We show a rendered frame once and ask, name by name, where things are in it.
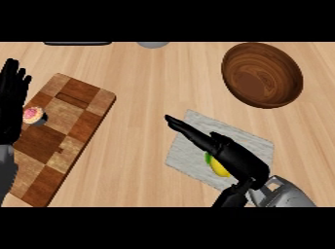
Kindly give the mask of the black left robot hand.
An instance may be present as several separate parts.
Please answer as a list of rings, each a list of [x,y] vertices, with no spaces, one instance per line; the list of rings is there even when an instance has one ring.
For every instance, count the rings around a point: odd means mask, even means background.
[[[13,145],[20,137],[29,82],[26,69],[8,58],[0,72],[0,145]]]

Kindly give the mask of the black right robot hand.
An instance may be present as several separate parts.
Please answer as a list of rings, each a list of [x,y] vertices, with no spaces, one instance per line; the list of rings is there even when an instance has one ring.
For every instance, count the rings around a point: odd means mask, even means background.
[[[180,132],[193,144],[212,155],[233,177],[239,180],[219,194],[214,207],[245,207],[246,193],[258,190],[270,174],[268,165],[255,154],[225,135],[211,131],[203,134],[181,120],[165,116],[168,126]]]

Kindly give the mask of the yellow lemon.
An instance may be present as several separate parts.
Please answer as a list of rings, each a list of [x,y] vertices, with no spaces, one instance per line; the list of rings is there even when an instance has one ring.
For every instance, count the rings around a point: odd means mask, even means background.
[[[211,167],[214,173],[219,177],[230,177],[230,172],[227,171],[227,169],[224,168],[222,164],[215,159],[215,157],[211,154],[205,154],[203,158],[205,158],[205,162],[206,162],[208,166]]]

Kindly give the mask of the grey cloth placemat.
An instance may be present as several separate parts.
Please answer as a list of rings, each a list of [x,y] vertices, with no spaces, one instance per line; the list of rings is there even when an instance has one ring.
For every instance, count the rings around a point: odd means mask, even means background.
[[[199,112],[188,110],[183,122],[194,127],[203,134],[211,131],[230,137],[264,161],[271,165],[274,145],[264,138],[245,132],[239,128],[208,118]],[[205,162],[203,155],[208,154],[178,132],[171,149],[168,152],[165,164],[180,170],[190,177],[208,184],[218,191],[227,189],[239,180],[230,174],[230,177],[219,177]]]

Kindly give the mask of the brown wooden bowl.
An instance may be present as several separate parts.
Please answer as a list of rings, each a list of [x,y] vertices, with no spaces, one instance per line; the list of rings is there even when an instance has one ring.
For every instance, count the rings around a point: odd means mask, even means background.
[[[255,108],[286,106],[304,90],[304,74],[296,61],[262,43],[242,43],[225,52],[221,75],[234,97]]]

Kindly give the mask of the checkered wooden cutting board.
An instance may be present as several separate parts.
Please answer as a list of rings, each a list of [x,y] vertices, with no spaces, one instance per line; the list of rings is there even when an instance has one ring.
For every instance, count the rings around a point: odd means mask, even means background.
[[[11,195],[28,205],[48,205],[115,100],[113,92],[57,73],[28,102],[48,116],[39,126],[23,124],[14,144]]]

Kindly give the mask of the dark grey flat object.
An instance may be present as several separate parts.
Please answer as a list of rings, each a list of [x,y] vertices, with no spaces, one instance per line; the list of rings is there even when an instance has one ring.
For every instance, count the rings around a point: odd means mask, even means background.
[[[47,46],[106,46],[112,42],[42,42]]]

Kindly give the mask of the grey round object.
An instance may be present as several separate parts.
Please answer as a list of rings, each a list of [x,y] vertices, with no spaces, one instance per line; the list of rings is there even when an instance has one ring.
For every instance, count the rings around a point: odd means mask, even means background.
[[[169,44],[169,42],[137,42],[137,43],[143,48],[147,49],[159,49]]]

